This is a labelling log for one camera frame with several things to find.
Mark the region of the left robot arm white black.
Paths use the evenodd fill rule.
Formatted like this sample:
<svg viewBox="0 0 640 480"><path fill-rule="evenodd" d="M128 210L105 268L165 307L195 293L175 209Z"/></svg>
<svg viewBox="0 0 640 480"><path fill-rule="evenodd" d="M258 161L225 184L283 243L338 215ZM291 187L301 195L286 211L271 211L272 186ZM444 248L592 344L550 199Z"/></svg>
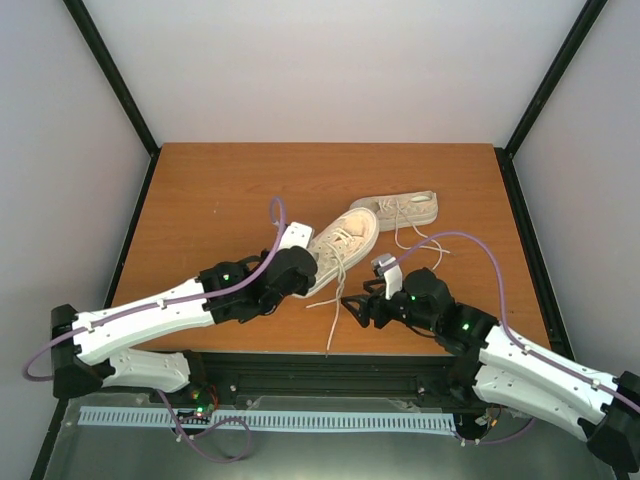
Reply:
<svg viewBox="0 0 640 480"><path fill-rule="evenodd" d="M183 353L157 354L137 345L157 337L272 314L285 297L315 284L318 265L300 246L220 262L177 287L120 307L51 312L53 395L70 399L105 387L142 387L201 400L208 378Z"/></svg>

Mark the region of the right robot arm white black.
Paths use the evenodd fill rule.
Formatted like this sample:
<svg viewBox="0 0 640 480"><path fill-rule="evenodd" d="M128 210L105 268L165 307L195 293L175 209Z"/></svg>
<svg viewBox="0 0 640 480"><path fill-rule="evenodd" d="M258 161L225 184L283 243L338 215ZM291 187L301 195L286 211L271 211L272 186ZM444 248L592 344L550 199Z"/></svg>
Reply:
<svg viewBox="0 0 640 480"><path fill-rule="evenodd" d="M518 410L574 435L615 470L639 470L639 377L600 372L567 359L493 315L460 303L445 282L422 268L366 281L342 305L363 327L398 321L433 337L457 361L451 393Z"/></svg>

